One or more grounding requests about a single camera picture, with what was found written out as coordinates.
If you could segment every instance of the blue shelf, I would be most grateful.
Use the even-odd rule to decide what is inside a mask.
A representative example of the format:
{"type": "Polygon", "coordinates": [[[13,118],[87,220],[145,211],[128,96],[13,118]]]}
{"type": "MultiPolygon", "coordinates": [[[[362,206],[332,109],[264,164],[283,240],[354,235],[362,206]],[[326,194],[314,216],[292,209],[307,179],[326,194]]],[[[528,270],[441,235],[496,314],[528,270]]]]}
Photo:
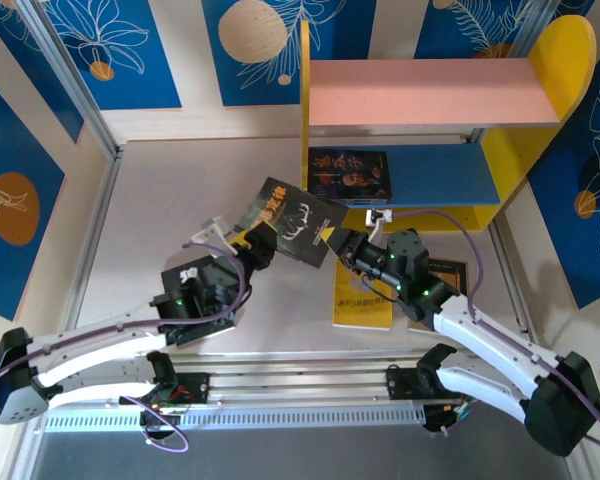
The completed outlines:
{"type": "MultiPolygon", "coordinates": [[[[346,150],[387,152],[393,200],[399,207],[499,205],[482,147],[459,145],[329,146],[346,150]]],[[[378,205],[355,205],[370,208],[378,205]]]]}

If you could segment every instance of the cable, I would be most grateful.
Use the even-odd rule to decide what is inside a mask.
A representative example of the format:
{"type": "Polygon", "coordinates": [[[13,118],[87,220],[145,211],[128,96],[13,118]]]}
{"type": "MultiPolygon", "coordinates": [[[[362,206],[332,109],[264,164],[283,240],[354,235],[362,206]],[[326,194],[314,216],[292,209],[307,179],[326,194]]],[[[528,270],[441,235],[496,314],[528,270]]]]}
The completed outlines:
{"type": "Polygon", "coordinates": [[[240,302],[240,305],[238,306],[238,308],[242,308],[244,306],[244,304],[247,303],[247,300],[249,300],[251,298],[252,293],[253,293],[253,287],[251,285],[249,285],[247,287],[247,293],[244,294],[244,298],[242,299],[242,302],[240,302]]]}
{"type": "Polygon", "coordinates": [[[362,278],[360,279],[362,281],[362,284],[371,292],[375,293],[376,295],[378,295],[380,298],[386,300],[387,302],[391,302],[391,303],[396,303],[396,301],[393,298],[387,297],[384,293],[379,292],[378,290],[376,290],[375,288],[373,288],[371,286],[371,284],[365,282],[365,279],[369,280],[369,275],[367,275],[366,273],[362,276],[362,278]]]}
{"type": "MultiPolygon", "coordinates": [[[[473,238],[471,237],[471,234],[467,231],[467,229],[460,222],[458,222],[455,218],[453,218],[451,215],[449,215],[448,213],[445,213],[441,210],[436,210],[436,209],[420,209],[420,210],[414,210],[414,211],[406,212],[406,213],[398,213],[398,214],[395,214],[394,217],[414,217],[416,215],[424,215],[424,214],[439,215],[439,216],[444,217],[447,220],[451,221],[451,223],[453,223],[456,227],[458,227],[458,229],[462,232],[462,234],[466,237],[466,239],[469,241],[469,244],[471,245],[471,249],[473,250],[473,254],[475,255],[476,261],[478,263],[478,279],[476,280],[474,287],[469,292],[469,295],[467,295],[467,307],[469,310],[469,314],[471,315],[471,318],[476,322],[477,325],[482,327],[484,330],[489,332],[491,335],[493,335],[497,339],[506,343],[511,348],[517,350],[522,355],[532,358],[533,352],[531,352],[527,347],[525,347],[524,345],[521,345],[519,342],[516,342],[514,339],[509,338],[507,335],[500,332],[496,328],[492,327],[491,325],[489,325],[487,322],[485,322],[481,318],[476,317],[476,310],[473,305],[473,299],[475,297],[476,292],[482,285],[482,280],[484,278],[484,263],[482,261],[482,255],[480,254],[480,251],[478,250],[478,246],[476,245],[475,241],[473,240],[473,238]]],[[[538,360],[537,364],[540,365],[542,368],[544,368],[551,375],[554,375],[555,377],[560,379],[560,381],[569,390],[571,390],[571,392],[578,398],[578,400],[580,400],[580,402],[585,406],[585,408],[589,411],[589,413],[591,413],[591,415],[596,419],[596,421],[598,421],[600,423],[600,412],[591,403],[591,401],[589,401],[589,399],[587,397],[585,397],[584,394],[580,390],[578,390],[578,388],[567,377],[565,377],[562,373],[560,373],[554,367],[549,365],[549,363],[547,363],[542,358],[540,358],[538,360]]],[[[587,440],[600,446],[600,439],[591,437],[590,435],[585,435],[584,438],[586,438],[587,440]]]]}
{"type": "Polygon", "coordinates": [[[0,378],[2,378],[4,375],[6,375],[8,372],[10,372],[12,369],[28,362],[29,360],[41,357],[43,355],[48,355],[52,351],[58,350],[59,348],[73,345],[75,343],[79,343],[84,340],[90,340],[92,338],[96,338],[101,335],[105,335],[107,333],[111,333],[111,332],[115,332],[115,331],[122,331],[126,328],[134,328],[134,327],[158,327],[160,325],[200,325],[200,324],[209,323],[209,322],[218,320],[219,318],[224,317],[226,314],[238,309],[240,307],[241,303],[243,302],[243,298],[245,297],[246,290],[247,290],[247,286],[246,286],[246,282],[245,282],[244,267],[243,267],[242,263],[236,257],[227,255],[224,250],[221,250],[220,248],[214,247],[212,245],[207,245],[207,244],[203,244],[203,243],[192,243],[192,244],[190,244],[189,248],[190,247],[202,247],[218,256],[225,256],[227,258],[227,260],[229,261],[229,263],[231,263],[234,266],[234,268],[236,269],[236,273],[238,274],[238,283],[239,283],[238,294],[236,295],[235,300],[227,308],[225,308],[224,310],[221,310],[218,313],[214,313],[212,315],[208,315],[208,316],[202,317],[202,318],[188,318],[188,319],[164,318],[164,319],[154,319],[154,320],[132,320],[129,322],[124,322],[124,323],[120,323],[120,324],[116,324],[116,325],[108,325],[106,327],[102,327],[97,330],[93,330],[91,332],[85,332],[85,333],[77,335],[75,337],[60,340],[49,346],[45,346],[45,348],[40,348],[31,353],[28,353],[27,355],[24,355],[23,357],[18,358],[17,360],[14,360],[13,362],[9,363],[8,365],[5,365],[4,367],[2,367],[0,369],[0,378]]]}
{"type": "Polygon", "coordinates": [[[166,445],[157,443],[157,442],[153,441],[151,438],[149,438],[149,435],[147,434],[146,429],[144,429],[142,431],[142,434],[144,435],[144,438],[149,445],[156,447],[159,450],[163,450],[163,451],[169,452],[169,453],[185,453],[187,450],[189,450],[189,439],[187,438],[187,436],[184,434],[184,432],[182,430],[180,430],[178,427],[176,427],[175,424],[173,424],[171,421],[169,421],[169,419],[165,415],[161,414],[160,412],[156,412],[149,405],[145,405],[140,400],[136,400],[133,397],[122,397],[122,398],[125,398],[126,400],[130,401],[131,403],[135,403],[136,405],[138,405],[139,407],[143,408],[144,410],[149,412],[151,415],[156,417],[158,420],[160,420],[166,426],[171,427],[173,429],[174,433],[176,433],[182,439],[182,442],[184,443],[184,446],[182,446],[180,448],[167,447],[166,445]]]}

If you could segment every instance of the shelf board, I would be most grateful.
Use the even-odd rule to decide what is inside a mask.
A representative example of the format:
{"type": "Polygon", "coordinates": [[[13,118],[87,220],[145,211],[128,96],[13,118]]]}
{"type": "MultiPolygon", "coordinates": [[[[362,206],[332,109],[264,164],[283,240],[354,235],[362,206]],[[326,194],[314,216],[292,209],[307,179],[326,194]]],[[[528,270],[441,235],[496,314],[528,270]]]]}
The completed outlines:
{"type": "Polygon", "coordinates": [[[312,60],[311,126],[559,123],[526,58],[312,60]]]}
{"type": "MultiPolygon", "coordinates": [[[[393,200],[389,207],[499,205],[500,198],[479,144],[329,146],[384,151],[393,200]]],[[[371,208],[378,205],[355,205],[371,208]]]]}

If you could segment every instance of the gray floor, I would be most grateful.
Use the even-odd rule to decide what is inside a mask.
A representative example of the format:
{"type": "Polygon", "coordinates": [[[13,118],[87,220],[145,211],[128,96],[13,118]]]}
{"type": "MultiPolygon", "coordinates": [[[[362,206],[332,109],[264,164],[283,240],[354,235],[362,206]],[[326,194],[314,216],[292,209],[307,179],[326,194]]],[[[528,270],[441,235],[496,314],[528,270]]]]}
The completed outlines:
{"type": "Polygon", "coordinates": [[[189,432],[186,454],[160,452],[138,433],[46,435],[34,479],[557,480],[562,459],[524,427],[480,406],[449,439],[421,427],[189,432]]]}

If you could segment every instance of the white bracket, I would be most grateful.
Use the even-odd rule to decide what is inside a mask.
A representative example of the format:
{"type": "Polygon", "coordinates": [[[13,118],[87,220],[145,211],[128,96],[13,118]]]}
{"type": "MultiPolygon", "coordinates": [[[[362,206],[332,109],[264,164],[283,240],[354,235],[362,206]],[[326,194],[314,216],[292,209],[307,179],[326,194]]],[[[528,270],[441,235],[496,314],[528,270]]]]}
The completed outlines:
{"type": "MultiPolygon", "coordinates": [[[[553,367],[558,365],[556,354],[551,350],[524,340],[477,308],[475,311],[476,318],[488,323],[510,339],[524,345],[525,348],[533,352],[534,358],[542,358],[553,367]]],[[[531,398],[538,387],[536,379],[548,376],[548,372],[534,362],[532,358],[521,355],[502,339],[474,322],[469,314],[467,297],[464,295],[453,296],[442,304],[442,312],[433,317],[433,328],[436,332],[464,345],[485,362],[493,365],[494,368],[511,380],[526,398],[531,398]]]]}
{"type": "MultiPolygon", "coordinates": [[[[87,325],[69,332],[34,337],[27,345],[27,353],[45,349],[60,340],[78,337],[104,326],[112,326],[112,322],[100,322],[87,325]]],[[[154,350],[166,347],[164,334],[157,327],[132,327],[115,329],[109,333],[78,341],[29,361],[31,367],[38,369],[36,377],[40,385],[50,387],[67,378],[95,365],[100,365],[118,359],[131,359],[145,355],[154,350]]]]}
{"type": "Polygon", "coordinates": [[[123,396],[144,397],[155,388],[154,377],[153,365],[146,357],[96,365],[58,382],[62,393],[49,400],[49,408],[95,400],[113,404],[123,396]]]}
{"type": "Polygon", "coordinates": [[[202,224],[202,230],[195,235],[192,235],[183,247],[189,247],[194,243],[202,243],[219,248],[222,251],[227,252],[227,254],[235,256],[238,252],[227,240],[232,233],[233,230],[231,229],[231,226],[223,216],[214,217],[204,222],[202,224]]]}
{"type": "Polygon", "coordinates": [[[393,221],[393,210],[390,208],[386,209],[370,209],[367,210],[365,215],[364,224],[371,228],[373,227],[373,231],[369,235],[369,243],[376,244],[374,240],[377,238],[382,238],[382,232],[384,229],[385,223],[391,223],[393,221]]]}
{"type": "Polygon", "coordinates": [[[524,423],[525,412],[520,405],[524,399],[522,392],[482,359],[454,353],[442,362],[436,373],[447,390],[477,398],[524,423]]]}

